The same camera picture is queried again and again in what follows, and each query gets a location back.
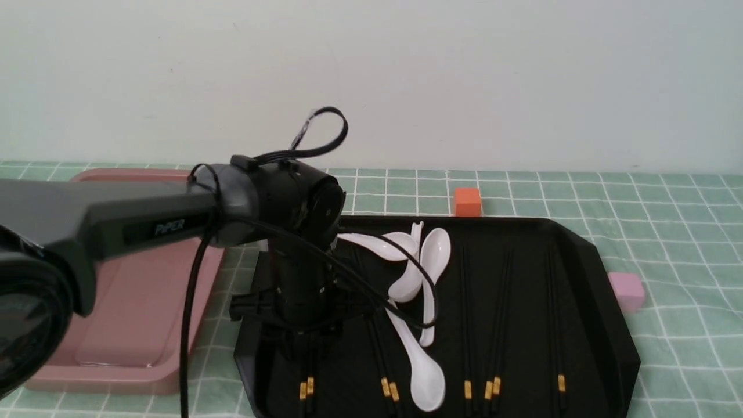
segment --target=green checkered tablecloth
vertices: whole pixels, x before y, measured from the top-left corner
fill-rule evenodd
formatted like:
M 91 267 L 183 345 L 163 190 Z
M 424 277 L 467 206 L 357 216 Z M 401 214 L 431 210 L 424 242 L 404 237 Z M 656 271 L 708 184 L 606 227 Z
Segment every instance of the green checkered tablecloth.
M 178 168 L 190 168 L 183 164 Z M 0 178 L 69 180 L 92 167 L 0 163 Z M 626 320 L 643 364 L 631 417 L 743 417 L 743 176 L 330 170 L 346 213 L 447 215 L 457 187 L 479 187 L 488 216 L 549 217 L 592 241 L 609 271 L 639 274 L 645 307 Z M 231 292 L 249 288 L 258 251 L 230 249 L 190 369 L 197 417 L 251 417 L 231 352 Z M 178 414 L 176 396 L 34 393 L 0 402 L 9 418 Z

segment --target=pink tray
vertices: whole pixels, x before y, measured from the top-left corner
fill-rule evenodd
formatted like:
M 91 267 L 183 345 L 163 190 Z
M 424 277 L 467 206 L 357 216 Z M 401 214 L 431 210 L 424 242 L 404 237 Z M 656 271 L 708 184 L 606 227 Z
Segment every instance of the pink tray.
M 185 181 L 183 170 L 95 169 L 72 181 Z M 49 362 L 26 383 L 31 390 L 103 393 L 178 392 L 183 304 L 198 239 L 98 265 L 95 308 L 74 317 Z M 209 248 L 201 265 L 189 351 L 224 250 Z

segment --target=black cable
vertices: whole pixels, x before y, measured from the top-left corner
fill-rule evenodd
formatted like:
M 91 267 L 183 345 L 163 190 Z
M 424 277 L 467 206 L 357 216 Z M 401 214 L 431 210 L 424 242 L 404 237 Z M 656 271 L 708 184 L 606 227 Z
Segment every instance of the black cable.
M 218 229 L 212 227 L 207 230 L 196 249 L 196 255 L 191 264 L 191 273 L 186 287 L 186 300 L 184 302 L 184 317 L 181 322 L 181 346 L 179 347 L 178 362 L 178 384 L 181 392 L 181 417 L 188 418 L 188 340 L 191 333 L 191 312 L 193 310 L 193 299 L 196 295 L 196 282 L 198 273 L 201 270 L 201 262 L 204 260 L 204 254 L 207 252 L 209 242 L 216 235 Z
M 344 273 L 343 277 L 351 278 L 354 280 L 354 283 L 352 284 L 366 288 L 367 292 L 362 291 L 365 295 L 369 296 L 372 300 L 376 299 L 376 301 L 379 304 L 384 305 L 386 309 L 388 309 L 394 315 L 398 316 L 400 319 L 405 321 L 411 327 L 422 329 L 422 328 L 430 328 L 435 325 L 436 318 L 438 317 L 439 303 L 438 303 L 438 291 L 436 290 L 436 286 L 433 283 L 433 280 L 431 280 L 431 277 L 428 275 L 428 273 L 423 268 L 423 266 L 415 259 L 415 257 L 413 257 L 409 252 L 407 252 L 399 244 L 385 237 L 384 235 L 379 235 L 379 236 L 372 235 L 372 236 L 377 237 L 389 243 L 390 245 L 394 246 L 397 250 L 405 254 L 406 257 L 408 257 L 408 259 L 411 260 L 415 264 L 415 266 L 421 271 L 421 274 L 426 279 L 426 282 L 429 284 L 429 286 L 431 286 L 432 295 L 433 295 L 433 303 L 434 303 L 433 305 L 434 312 L 433 312 L 433 318 L 431 319 L 430 322 L 426 323 L 426 322 L 418 321 L 410 317 L 409 315 L 407 315 L 405 312 L 402 312 L 401 310 L 399 310 L 395 305 L 393 305 L 387 300 L 386 295 L 382 295 L 378 290 L 372 287 L 369 284 L 369 282 L 365 280 L 363 277 L 361 277 L 361 275 L 358 274 L 353 268 L 348 267 L 345 263 L 342 263 L 337 258 L 332 257 L 330 254 L 316 247 L 314 244 L 307 241 L 306 239 L 296 234 L 292 234 L 291 232 L 286 231 L 285 229 L 278 228 L 274 225 L 271 225 L 265 222 L 260 222 L 255 219 L 250 219 L 244 216 L 226 216 L 225 218 L 221 220 L 221 222 L 215 223 L 211 228 L 209 228 L 207 232 L 204 234 L 204 236 L 202 237 L 201 243 L 199 244 L 196 250 L 196 255 L 194 256 L 193 264 L 191 266 L 191 273 L 189 276 L 189 282 L 186 288 L 186 300 L 184 303 L 184 316 L 181 322 L 181 346 L 180 346 L 180 353 L 179 353 L 180 367 L 178 371 L 178 381 L 180 385 L 180 395 L 181 395 L 181 417 L 182 418 L 188 418 L 188 411 L 189 411 L 189 405 L 188 405 L 188 399 L 189 399 L 188 397 L 188 340 L 189 340 L 190 327 L 191 327 L 191 313 L 192 313 L 192 308 L 193 308 L 193 299 L 195 297 L 196 283 L 198 281 L 198 273 L 201 268 L 201 262 L 204 259 L 204 254 L 206 253 L 207 247 L 209 246 L 209 242 L 216 235 L 219 227 L 223 225 L 225 222 L 242 222 L 260 231 L 267 232 L 269 234 L 279 235 L 282 238 L 288 239 L 292 241 L 293 244 L 298 245 L 299 247 L 303 247 L 306 251 L 309 251 L 311 254 L 315 255 L 316 257 L 321 258 L 323 261 L 331 264 L 336 269 L 342 271 Z
M 211 189 L 212 192 L 214 192 L 214 199 L 217 201 L 217 208 L 221 208 L 222 204 L 222 186 L 219 184 L 219 176 L 217 176 L 217 172 L 214 170 L 214 167 L 205 164 L 205 163 L 199 163 L 193 166 L 191 169 L 191 173 L 189 173 L 188 177 L 186 178 L 189 183 L 197 184 L 196 183 L 196 170 L 199 168 L 204 167 L 206 168 L 210 173 L 212 173 L 212 179 L 214 179 L 214 188 Z
M 393 247 L 395 247 L 397 250 L 405 254 L 405 256 L 408 258 L 408 260 L 412 261 L 413 264 L 418 268 L 418 270 L 421 271 L 421 274 L 424 276 L 424 279 L 426 279 L 426 282 L 431 286 L 431 290 L 433 293 L 433 302 L 434 302 L 434 312 L 433 312 L 433 318 L 430 322 L 423 322 L 419 321 L 409 315 L 407 315 L 405 312 L 398 309 L 395 305 L 390 303 L 388 301 L 389 297 L 387 295 L 383 295 L 378 290 L 376 290 L 369 282 L 361 277 L 361 275 L 356 272 L 352 267 L 348 267 L 345 263 L 341 262 L 335 257 L 332 257 L 330 254 L 326 253 L 322 249 L 316 247 L 312 242 L 307 241 L 306 239 L 300 237 L 299 235 L 292 234 L 289 231 L 286 231 L 285 229 L 276 227 L 274 225 L 260 222 L 255 219 L 250 219 L 244 216 L 229 216 L 225 219 L 225 222 L 243 222 L 245 224 L 248 224 L 255 229 L 258 229 L 262 232 L 266 232 L 273 235 L 278 235 L 281 238 L 285 238 L 288 241 L 291 241 L 293 244 L 302 247 L 302 249 L 306 250 L 310 254 L 319 257 L 323 261 L 325 261 L 328 264 L 331 264 L 336 270 L 341 271 L 343 273 L 344 278 L 352 279 L 354 281 L 353 284 L 360 285 L 366 290 L 364 293 L 369 296 L 372 300 L 375 300 L 378 304 L 384 305 L 385 308 L 387 308 L 390 312 L 395 314 L 395 316 L 399 317 L 403 321 L 405 321 L 408 325 L 411 327 L 414 327 L 416 329 L 423 329 L 423 328 L 430 328 L 433 327 L 436 324 L 436 318 L 438 317 L 438 292 L 436 291 L 436 285 L 433 283 L 433 280 L 431 279 L 431 276 L 428 275 L 426 270 L 423 268 L 423 266 L 413 257 L 408 251 L 405 250 L 405 248 L 401 247 L 400 244 L 397 244 L 395 241 L 392 241 L 391 239 L 379 235 L 373 237 L 377 237 Z M 351 231 L 344 228 L 340 229 L 341 231 Z
M 299 142 L 302 140 L 302 137 L 304 136 L 304 132 L 306 132 L 310 121 L 315 118 L 316 116 L 325 114 L 325 113 L 332 113 L 334 115 L 340 116 L 341 119 L 343 119 L 343 128 L 340 130 L 340 134 L 338 136 L 328 142 L 327 144 L 312 148 L 312 149 L 295 149 L 297 145 L 299 145 Z M 333 106 L 326 106 L 321 109 L 316 110 L 312 116 L 307 119 L 305 122 L 305 125 L 302 127 L 302 131 L 297 135 L 297 138 L 295 138 L 294 143 L 292 144 L 292 149 L 284 149 L 281 151 L 272 151 L 267 152 L 265 154 L 259 155 L 255 157 L 254 159 L 258 163 L 258 165 L 263 164 L 269 164 L 269 163 L 276 163 L 279 161 L 284 160 L 299 160 L 301 158 L 313 158 L 313 157 L 319 157 L 321 155 L 327 154 L 330 151 L 333 151 L 334 149 L 340 147 L 340 145 L 345 140 L 345 137 L 348 135 L 348 121 L 345 119 L 345 116 L 343 116 L 343 113 L 338 110 L 337 108 Z

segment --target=black chopstick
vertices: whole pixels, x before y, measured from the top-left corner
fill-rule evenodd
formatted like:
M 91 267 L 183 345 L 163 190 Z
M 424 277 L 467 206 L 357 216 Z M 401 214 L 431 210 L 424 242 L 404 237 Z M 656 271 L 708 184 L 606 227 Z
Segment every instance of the black chopstick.
M 302 380 L 299 383 L 299 418 L 306 416 L 307 409 L 307 359 L 306 355 L 302 356 L 299 367 L 299 378 Z
M 364 265 L 359 256 L 358 251 L 355 247 L 351 249 L 351 257 L 356 264 L 359 273 L 363 273 Z M 377 360 L 377 371 L 380 375 L 380 381 L 382 384 L 382 394 L 384 395 L 384 402 L 387 408 L 387 414 L 391 417 L 402 418 L 403 410 L 400 405 L 400 394 L 398 393 L 398 385 L 395 382 L 395 377 L 392 374 L 392 363 L 390 363 L 385 351 L 385 344 L 382 336 L 382 332 L 379 328 L 380 310 L 376 309 L 371 313 L 371 316 L 367 319 L 367 327 L 369 330 L 369 336 L 372 339 L 372 346 L 374 347 L 374 357 Z
M 549 335 L 552 354 L 551 385 L 557 384 L 557 404 L 561 411 L 568 407 L 568 394 L 565 386 L 565 368 L 562 363 L 562 345 L 560 343 L 562 330 L 560 329 L 560 310 L 557 303 L 557 265 L 554 260 L 554 251 L 548 248 L 546 256 L 547 269 L 547 297 L 550 309 Z
M 473 341 L 472 295 L 470 294 L 470 255 L 465 244 L 459 247 L 459 280 L 461 282 L 462 305 L 462 345 L 464 357 L 464 416 L 471 417 L 477 412 L 477 405 L 473 401 L 473 353 L 472 347 L 477 347 Z
M 377 334 L 377 327 L 375 325 L 374 316 L 366 319 L 366 329 L 369 331 L 369 337 L 371 339 L 371 349 L 374 351 L 374 359 L 377 361 L 377 374 L 379 380 L 382 382 L 382 394 L 384 396 L 384 404 L 387 408 L 387 415 L 394 417 L 396 414 L 395 403 L 392 401 L 392 392 L 389 389 L 389 377 L 387 376 L 387 366 L 384 363 L 382 357 L 382 344 L 379 341 L 379 335 Z
M 387 351 L 385 350 L 385 347 L 387 347 L 386 342 L 384 341 L 382 330 L 380 329 L 380 316 L 386 315 L 381 313 L 382 311 L 375 311 L 374 317 L 372 318 L 372 325 L 374 325 L 374 330 L 377 332 L 377 340 L 379 341 L 379 347 L 380 347 L 380 353 L 382 354 L 382 361 L 384 361 L 385 367 L 387 369 L 387 379 L 389 380 L 389 394 L 392 398 L 392 402 L 395 404 L 395 413 L 397 414 L 398 418 L 402 418 L 403 416 L 403 406 L 400 402 L 400 393 L 398 392 L 398 381 L 395 379 L 395 369 L 392 367 L 392 363 L 389 360 L 389 356 L 387 355 Z
M 308 335 L 308 360 L 307 360 L 307 414 L 315 412 L 315 379 L 317 377 L 317 351 L 314 346 L 315 334 Z
M 501 399 L 501 385 L 503 374 L 503 358 L 505 352 L 505 340 L 507 333 L 507 315 L 510 302 L 510 284 L 513 276 L 513 249 L 506 252 L 501 273 L 501 285 L 499 291 L 499 310 L 496 312 L 495 329 L 493 332 L 493 346 L 490 353 L 491 376 L 485 384 L 485 399 L 490 400 L 490 413 L 495 415 L 499 411 Z

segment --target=white ceramic spoon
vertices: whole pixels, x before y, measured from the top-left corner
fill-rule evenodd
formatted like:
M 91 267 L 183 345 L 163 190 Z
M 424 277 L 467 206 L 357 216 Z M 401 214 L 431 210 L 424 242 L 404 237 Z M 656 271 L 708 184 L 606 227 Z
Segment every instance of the white ceramic spoon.
M 438 363 L 418 345 L 405 321 L 387 311 L 387 316 L 403 342 L 410 359 L 410 395 L 415 406 L 423 412 L 436 411 L 444 403 L 447 381 Z
M 415 253 L 412 254 L 416 260 L 419 260 L 419 248 L 421 247 L 421 233 L 423 232 L 423 222 L 413 224 L 410 228 L 410 235 L 415 241 Z M 410 302 L 421 290 L 421 284 L 423 283 L 423 275 L 418 267 L 413 264 L 412 261 L 408 260 L 408 266 L 405 268 L 405 272 L 399 279 L 397 279 L 392 286 L 387 290 L 389 298 L 398 303 Z
M 404 232 L 390 232 L 384 234 L 384 236 L 395 241 L 396 244 L 402 247 L 405 251 L 408 251 L 410 254 L 415 253 L 415 241 L 410 234 Z M 352 242 L 356 245 L 361 245 L 379 257 L 382 257 L 384 260 L 404 261 L 408 259 L 405 254 L 400 252 L 400 250 L 377 237 L 371 237 L 364 234 L 338 234 L 338 238 Z
M 421 265 L 426 273 L 431 277 L 433 284 L 444 273 L 444 269 L 449 264 L 449 257 L 452 254 L 452 242 L 449 234 L 441 229 L 436 228 L 428 234 L 421 247 Z M 433 290 L 428 282 L 423 280 L 423 321 L 430 322 L 433 319 Z M 421 347 L 428 347 L 433 343 L 434 327 L 424 328 L 421 332 Z

